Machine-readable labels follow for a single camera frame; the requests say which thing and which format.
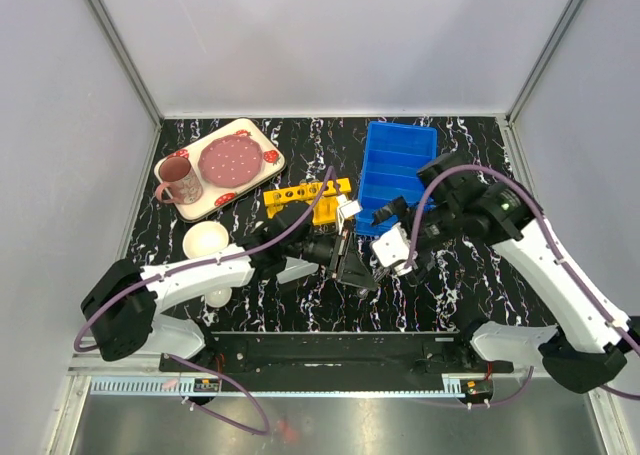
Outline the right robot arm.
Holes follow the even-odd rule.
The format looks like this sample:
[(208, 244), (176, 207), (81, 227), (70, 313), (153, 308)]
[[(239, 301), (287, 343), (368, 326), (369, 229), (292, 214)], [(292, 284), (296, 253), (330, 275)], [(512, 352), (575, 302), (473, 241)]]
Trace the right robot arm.
[(608, 390), (639, 351), (639, 319), (611, 302), (576, 264), (541, 206), (518, 182), (456, 152), (421, 168), (424, 192), (416, 204), (399, 196), (373, 213), (374, 225), (396, 223), (371, 245), (379, 264), (421, 280), (421, 250), (466, 236), (491, 248), (526, 280), (555, 318), (551, 326), (471, 324), (454, 346), (466, 371), (487, 362), (542, 368), (578, 394)]

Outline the clear test tube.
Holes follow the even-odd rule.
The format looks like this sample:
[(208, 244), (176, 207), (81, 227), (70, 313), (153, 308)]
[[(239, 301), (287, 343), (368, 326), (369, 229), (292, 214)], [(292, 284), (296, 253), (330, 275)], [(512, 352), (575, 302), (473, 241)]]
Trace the clear test tube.
[(373, 272), (373, 279), (375, 282), (380, 282), (386, 276), (389, 276), (394, 273), (393, 267), (377, 267)]

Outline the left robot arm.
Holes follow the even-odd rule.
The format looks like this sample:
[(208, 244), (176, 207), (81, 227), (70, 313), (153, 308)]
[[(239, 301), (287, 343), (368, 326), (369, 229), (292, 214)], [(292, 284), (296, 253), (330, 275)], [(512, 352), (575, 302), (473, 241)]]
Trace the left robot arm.
[(215, 361), (216, 347), (192, 320), (167, 310), (224, 289), (241, 288), (275, 277), (282, 284), (324, 268), (327, 277), (363, 295), (379, 284), (361, 261), (350, 221), (320, 233), (308, 206), (296, 202), (259, 223), (246, 237), (212, 254), (167, 265), (138, 267), (129, 259), (114, 262), (81, 303), (83, 334), (94, 342), (74, 342), (78, 352), (96, 350), (105, 362), (139, 350), (177, 355), (196, 371)]

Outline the yellow test tube rack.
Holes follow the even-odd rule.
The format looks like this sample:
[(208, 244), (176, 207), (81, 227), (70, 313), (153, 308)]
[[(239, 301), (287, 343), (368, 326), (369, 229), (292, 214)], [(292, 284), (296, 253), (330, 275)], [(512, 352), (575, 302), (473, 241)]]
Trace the yellow test tube rack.
[[(263, 198), (267, 217), (272, 219), (287, 204), (293, 202), (304, 202), (310, 205), (320, 187), (320, 182), (312, 182), (264, 192)], [(327, 188), (323, 191), (322, 198), (313, 209), (313, 224), (315, 226), (328, 225), (336, 221), (337, 197), (338, 193), (335, 184), (329, 181)]]

